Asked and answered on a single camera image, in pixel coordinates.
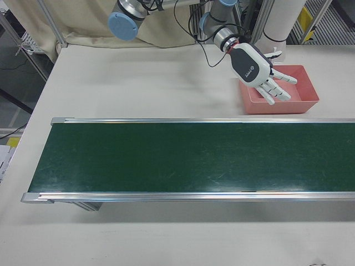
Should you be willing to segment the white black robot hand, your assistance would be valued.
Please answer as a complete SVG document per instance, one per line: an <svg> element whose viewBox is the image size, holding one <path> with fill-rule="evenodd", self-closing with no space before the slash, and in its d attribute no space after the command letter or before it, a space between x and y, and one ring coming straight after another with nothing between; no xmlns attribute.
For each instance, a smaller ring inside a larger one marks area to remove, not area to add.
<svg viewBox="0 0 355 266"><path fill-rule="evenodd" d="M297 84L297 79L279 72L270 61L271 58L280 56L281 51L264 55L250 44L239 43L233 45L228 50L228 54L231 58L232 69L240 81L250 88L255 88L269 105L274 105L275 99L281 101L291 99L290 94L275 80Z"/></svg>

